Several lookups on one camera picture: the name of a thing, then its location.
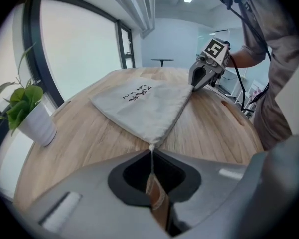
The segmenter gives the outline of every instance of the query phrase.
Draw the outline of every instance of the white wall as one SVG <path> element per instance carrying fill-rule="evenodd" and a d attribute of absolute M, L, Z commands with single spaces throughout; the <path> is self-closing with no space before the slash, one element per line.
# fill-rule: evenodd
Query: white wall
<path fill-rule="evenodd" d="M 155 30 L 142 40 L 142 61 L 144 67 L 160 66 L 153 58 L 169 58 L 166 67 L 189 69 L 196 60 L 198 29 L 197 23 L 177 19 L 156 20 Z"/>
<path fill-rule="evenodd" d="M 86 9 L 41 2 L 45 57 L 64 100 L 121 69 L 115 24 Z"/>
<path fill-rule="evenodd" d="M 132 30 L 135 67 L 142 67 L 142 38 L 139 30 Z"/>
<path fill-rule="evenodd" d="M 7 17 L 0 29 L 0 85 L 7 81 L 15 81 L 17 67 L 24 52 L 22 41 L 23 5 L 17 6 Z M 26 83 L 31 77 L 27 60 L 24 59 L 20 67 L 21 82 Z M 0 111 L 8 103 L 2 98 L 9 98 L 18 86 L 10 86 L 0 95 Z M 46 94 L 41 100 L 48 113 L 55 111 Z M 17 181 L 24 161 L 33 141 L 16 130 L 13 136 L 10 133 L 5 137 L 0 147 L 0 191 L 8 199 L 13 199 Z"/>

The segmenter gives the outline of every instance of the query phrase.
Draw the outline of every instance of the glass wall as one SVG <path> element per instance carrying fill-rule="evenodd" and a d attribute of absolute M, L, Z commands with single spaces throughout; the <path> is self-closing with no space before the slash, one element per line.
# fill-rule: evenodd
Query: glass wall
<path fill-rule="evenodd" d="M 122 68 L 115 23 L 53 0 L 42 0 L 40 22 L 48 67 L 64 100 Z"/>

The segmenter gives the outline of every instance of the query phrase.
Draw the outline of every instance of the white drawstring bag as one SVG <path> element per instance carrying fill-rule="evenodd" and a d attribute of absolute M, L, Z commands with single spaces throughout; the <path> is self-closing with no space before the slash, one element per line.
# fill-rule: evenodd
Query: white drawstring bag
<path fill-rule="evenodd" d="M 108 119 L 150 144 L 159 147 L 175 125 L 193 86 L 133 78 L 91 98 Z"/>

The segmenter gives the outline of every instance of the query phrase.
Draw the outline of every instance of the potted plant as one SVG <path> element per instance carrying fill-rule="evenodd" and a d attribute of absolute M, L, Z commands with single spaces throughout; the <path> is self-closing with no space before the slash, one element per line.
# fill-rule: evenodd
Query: potted plant
<path fill-rule="evenodd" d="M 18 67 L 18 75 L 21 62 L 32 47 L 23 53 Z M 33 141 L 41 146 L 47 146 L 54 139 L 57 129 L 44 105 L 40 102 L 43 90 L 39 86 L 31 84 L 31 79 L 26 86 L 22 85 L 18 77 L 16 79 L 17 83 L 7 82 L 0 86 L 1 93 L 8 86 L 20 85 L 9 100 L 5 99 L 9 102 L 10 109 L 6 112 L 7 118 L 0 116 L 0 119 L 8 119 L 12 134 L 19 128 Z"/>

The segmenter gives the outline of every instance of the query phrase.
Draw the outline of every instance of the black opening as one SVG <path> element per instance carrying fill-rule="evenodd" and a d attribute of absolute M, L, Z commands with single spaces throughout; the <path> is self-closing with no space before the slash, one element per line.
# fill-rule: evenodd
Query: black opening
<path fill-rule="evenodd" d="M 135 189 L 145 192 L 146 183 L 151 172 L 150 153 L 132 163 L 123 171 L 123 178 Z"/>
<path fill-rule="evenodd" d="M 199 81 L 204 78 L 205 75 L 206 75 L 206 70 L 204 69 L 204 66 L 197 67 L 193 72 L 191 85 L 196 86 L 199 83 Z"/>
<path fill-rule="evenodd" d="M 167 159 L 156 154 L 153 160 L 154 174 L 167 194 L 185 180 L 185 172 Z"/>
<path fill-rule="evenodd" d="M 157 149 L 153 160 L 154 173 L 171 203 L 188 200 L 200 186 L 201 177 L 195 168 Z M 109 187 L 127 205 L 150 207 L 150 198 L 145 194 L 150 170 L 150 151 L 146 150 L 113 168 L 108 177 Z"/>

